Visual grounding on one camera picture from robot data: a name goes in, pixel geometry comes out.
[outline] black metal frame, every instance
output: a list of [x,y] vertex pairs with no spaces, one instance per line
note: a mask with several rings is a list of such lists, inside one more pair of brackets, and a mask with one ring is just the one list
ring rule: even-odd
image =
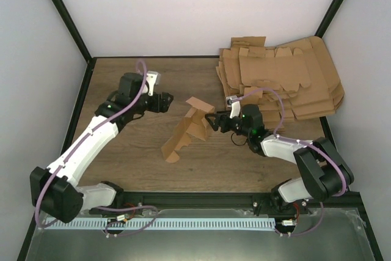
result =
[[[76,25],[74,24],[65,4],[62,0],[52,0],[56,6],[61,18],[63,19],[66,27],[68,28],[71,36],[77,44],[81,54],[87,62],[86,72],[82,81],[82,85],[79,91],[78,99],[76,101],[75,108],[71,117],[71,122],[67,131],[67,135],[64,141],[62,152],[66,151],[71,146],[73,136],[75,135],[76,126],[80,117],[84,99],[89,88],[90,80],[92,77],[93,69],[97,61],[96,57],[92,57],[84,43]],[[323,37],[327,28],[329,27],[332,19],[337,13],[343,0],[333,0],[328,8],[319,28],[316,30],[315,35]],[[218,56],[155,56],[155,57],[171,57],[171,58],[192,58],[192,57],[218,57]],[[332,133],[325,117],[320,118],[322,129],[325,137],[330,139],[334,143]],[[145,205],[156,205],[159,208],[253,208],[255,199],[268,196],[269,193],[130,193],[125,192],[125,197],[134,203],[142,202]],[[309,202],[308,207],[317,207],[319,204],[316,202]],[[377,244],[375,235],[371,228],[367,212],[362,203],[361,196],[358,192],[347,192],[342,197],[333,197],[324,203],[325,207],[334,208],[357,208],[360,217],[367,223],[365,232],[370,241],[370,245],[376,260],[383,260],[379,246]],[[31,238],[35,230],[34,218],[28,228],[26,238],[24,239],[18,261],[26,260],[27,253],[30,247]]]

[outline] folded cardboard piece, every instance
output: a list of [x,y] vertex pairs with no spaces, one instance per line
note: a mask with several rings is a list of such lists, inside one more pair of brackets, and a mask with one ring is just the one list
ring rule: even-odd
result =
[[191,143],[189,134],[206,141],[213,132],[212,127],[205,119],[205,114],[214,113],[214,106],[196,97],[191,97],[186,102],[192,107],[174,128],[171,138],[161,147],[164,159],[170,163],[179,160],[179,155],[176,151]]
[[[233,37],[231,48],[220,50],[216,71],[224,95],[271,88],[282,98],[286,122],[335,113],[345,93],[323,40],[311,36],[269,47],[265,40]],[[267,128],[277,125],[282,115],[278,98],[265,90],[247,96],[241,104],[257,104]]]

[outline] purple cable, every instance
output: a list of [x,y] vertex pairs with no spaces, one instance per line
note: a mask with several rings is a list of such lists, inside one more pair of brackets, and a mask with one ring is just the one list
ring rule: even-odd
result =
[[[112,212],[128,212],[128,211],[134,211],[134,210],[140,210],[140,209],[154,209],[154,211],[156,211],[156,215],[145,226],[141,227],[140,229],[135,230],[134,232],[121,233],[121,234],[117,235],[118,237],[125,237],[125,236],[128,236],[128,235],[135,235],[135,234],[137,234],[139,232],[142,232],[146,228],[150,227],[154,223],[154,221],[156,221],[156,218],[158,217],[158,212],[159,212],[159,210],[155,206],[150,206],[150,205],[131,207],[131,208],[120,208],[120,209],[99,206],[99,207],[97,207],[97,209],[105,210],[105,211],[112,211]],[[107,224],[107,226],[104,228],[104,232],[106,233],[106,235],[109,235],[108,228],[110,226],[112,226],[113,224],[116,224],[116,223],[122,223],[122,222],[121,221],[114,221],[114,222],[110,222],[110,223]]]
[[334,194],[333,196],[338,197],[338,196],[343,195],[345,193],[346,187],[347,187],[345,177],[343,176],[341,169],[336,165],[336,163],[334,161],[331,160],[331,158],[327,154],[325,154],[322,150],[320,150],[319,148],[315,147],[314,145],[312,145],[312,144],[310,144],[308,142],[305,142],[305,141],[302,141],[302,140],[298,140],[298,139],[292,139],[292,138],[283,137],[283,136],[280,136],[280,135],[277,134],[277,130],[282,126],[283,119],[285,117],[285,110],[284,110],[284,107],[283,107],[282,99],[281,99],[280,95],[275,90],[273,90],[271,88],[267,88],[267,87],[258,88],[258,89],[255,89],[255,90],[245,94],[242,97],[233,99],[232,102],[241,101],[244,98],[246,98],[246,97],[248,97],[248,96],[250,96],[250,95],[252,95],[252,94],[254,94],[256,92],[263,91],[263,90],[268,91],[268,92],[272,92],[275,96],[277,96],[277,98],[278,98],[278,100],[280,102],[280,105],[281,105],[281,120],[280,120],[278,126],[276,126],[276,128],[274,129],[273,135],[277,139],[279,139],[281,141],[285,141],[285,142],[288,142],[288,143],[302,144],[304,146],[307,146],[307,147],[311,148],[312,150],[318,152],[320,155],[322,155],[323,158],[325,160],[327,160],[331,164],[331,166],[335,169],[335,171],[337,172],[337,174],[340,177],[341,182],[342,182],[342,189],[341,189],[341,191],[338,192],[337,194]]
[[[320,212],[320,218],[319,218],[319,221],[317,222],[317,224],[315,224],[313,227],[311,227],[310,229],[307,229],[304,232],[291,234],[290,235],[291,237],[300,237],[301,235],[306,235],[307,233],[313,232],[315,229],[317,229],[320,226],[320,224],[322,223],[323,217],[324,217],[324,206],[323,206],[322,202],[319,202],[319,204],[320,204],[321,212]],[[287,233],[279,232],[276,228],[274,229],[274,231],[277,232],[279,235],[281,235],[281,234],[287,235]]]
[[[102,125],[112,121],[113,119],[117,118],[118,116],[122,115],[124,112],[127,112],[130,108],[133,107],[134,104],[136,104],[136,102],[138,101],[138,99],[140,98],[141,94],[142,94],[142,91],[147,83],[147,65],[145,64],[145,61],[142,60],[142,59],[139,59],[137,62],[136,62],[136,71],[138,73],[141,73],[140,70],[139,70],[139,64],[142,64],[142,68],[143,68],[143,78],[142,78],[142,83],[141,83],[141,87],[140,87],[140,90],[138,91],[137,95],[135,96],[135,98],[132,100],[132,102],[127,106],[125,107],[123,110],[119,111],[118,113],[110,116],[109,118],[105,119],[104,121],[102,121],[101,123],[99,123],[97,126],[95,126],[93,129],[92,129],[92,132],[96,131],[97,129],[99,129]],[[71,156],[76,152],[76,150],[82,145],[82,143],[90,136],[90,133],[87,133],[85,134],[81,139],[80,141],[72,148],[72,150],[70,150],[70,152],[68,153],[68,155],[64,158],[64,163],[67,163],[69,161],[69,159],[71,158]],[[38,200],[37,200],[37,203],[35,205],[35,212],[34,212],[34,218],[35,218],[35,223],[37,224],[37,226],[39,228],[46,228],[46,227],[49,227],[51,226],[52,224],[54,224],[57,220],[55,219],[54,221],[51,221],[50,223],[46,224],[46,225],[42,225],[39,221],[39,212],[40,212],[40,208],[41,208],[41,204],[42,204],[42,199],[46,193],[46,191],[48,190],[51,182],[54,180],[54,178],[56,177],[56,175],[60,172],[60,170],[62,169],[62,166],[59,166],[57,167],[57,169],[51,174],[51,176],[49,177],[49,179],[47,180],[47,182],[45,183],[45,185],[43,186],[42,190],[41,190],[41,193],[39,194],[39,197],[38,197]]]

